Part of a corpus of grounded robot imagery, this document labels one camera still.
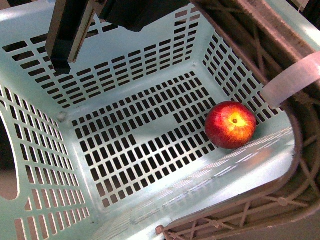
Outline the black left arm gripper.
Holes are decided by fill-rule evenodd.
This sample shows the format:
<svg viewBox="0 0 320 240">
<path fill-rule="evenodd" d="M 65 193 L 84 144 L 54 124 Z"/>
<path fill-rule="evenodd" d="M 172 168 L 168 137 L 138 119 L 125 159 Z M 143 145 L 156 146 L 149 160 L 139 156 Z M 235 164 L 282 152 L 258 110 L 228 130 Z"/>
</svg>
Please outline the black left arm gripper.
<svg viewBox="0 0 320 240">
<path fill-rule="evenodd" d="M 99 0 L 97 16 L 112 25 L 140 32 L 147 25 L 188 5 L 188 0 Z M 57 0 L 45 50 L 58 74 L 69 74 L 94 16 L 88 0 Z"/>
</svg>

